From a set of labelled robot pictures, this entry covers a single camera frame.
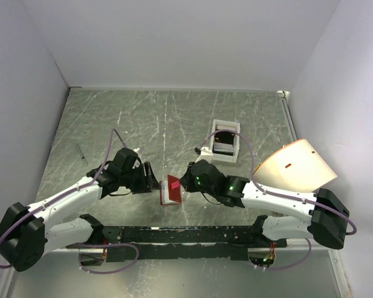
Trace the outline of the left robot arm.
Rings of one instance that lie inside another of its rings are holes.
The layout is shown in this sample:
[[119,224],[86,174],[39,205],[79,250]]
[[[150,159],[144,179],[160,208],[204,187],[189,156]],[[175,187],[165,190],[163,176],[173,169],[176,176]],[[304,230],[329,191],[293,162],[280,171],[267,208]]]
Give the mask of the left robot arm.
[[0,255],[8,262],[5,268],[25,271],[43,255],[66,246],[105,247],[104,226],[92,215],[71,222],[64,219],[79,208],[116,196],[122,187],[131,194],[159,189],[150,163],[143,163],[127,148],[54,196],[29,205],[11,205],[0,222]]

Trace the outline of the white plastic card tray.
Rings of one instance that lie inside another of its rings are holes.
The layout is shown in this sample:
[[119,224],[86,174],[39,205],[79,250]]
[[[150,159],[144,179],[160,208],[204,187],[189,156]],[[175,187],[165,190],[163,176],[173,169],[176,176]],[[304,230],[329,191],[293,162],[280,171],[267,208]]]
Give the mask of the white plastic card tray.
[[235,132],[240,132],[240,123],[214,119],[212,132],[219,130],[210,139],[210,149],[213,152],[213,160],[225,163],[236,163],[240,141]]

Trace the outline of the red leather card holder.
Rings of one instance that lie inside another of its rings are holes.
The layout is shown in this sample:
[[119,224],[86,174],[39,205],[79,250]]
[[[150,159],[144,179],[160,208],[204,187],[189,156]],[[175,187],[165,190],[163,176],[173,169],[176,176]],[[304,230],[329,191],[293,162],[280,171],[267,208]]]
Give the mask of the red leather card holder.
[[160,182],[159,191],[161,205],[182,203],[181,184],[178,178],[168,174],[166,179]]

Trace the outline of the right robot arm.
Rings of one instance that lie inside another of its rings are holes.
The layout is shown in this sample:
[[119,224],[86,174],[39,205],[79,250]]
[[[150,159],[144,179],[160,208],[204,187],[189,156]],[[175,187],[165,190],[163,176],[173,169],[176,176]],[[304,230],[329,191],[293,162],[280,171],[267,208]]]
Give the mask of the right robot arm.
[[188,164],[180,184],[187,192],[201,192],[227,207],[258,208],[282,215],[267,217],[251,232],[260,247],[287,238],[314,239],[340,250],[347,235],[349,211],[330,190],[292,192],[257,184],[247,178],[226,176],[215,165],[200,160]]

